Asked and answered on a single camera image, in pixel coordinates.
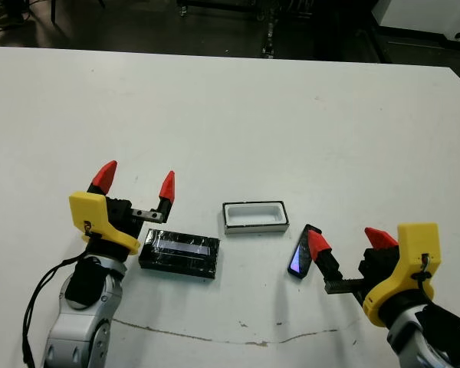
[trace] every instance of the black rectangular box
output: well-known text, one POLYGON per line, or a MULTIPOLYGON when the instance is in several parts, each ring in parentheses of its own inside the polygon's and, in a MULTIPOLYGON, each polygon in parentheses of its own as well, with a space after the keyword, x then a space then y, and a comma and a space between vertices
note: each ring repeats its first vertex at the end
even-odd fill
POLYGON ((141 268, 215 278, 219 245, 217 238, 151 228, 138 262, 141 268))

